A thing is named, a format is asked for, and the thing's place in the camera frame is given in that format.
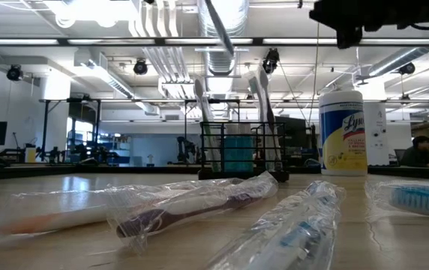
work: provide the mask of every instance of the lysol wipes container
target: lysol wipes container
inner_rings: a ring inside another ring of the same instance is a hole
[[[333,91],[319,99],[322,140],[321,173],[328,176],[364,176],[368,173],[363,95]]]

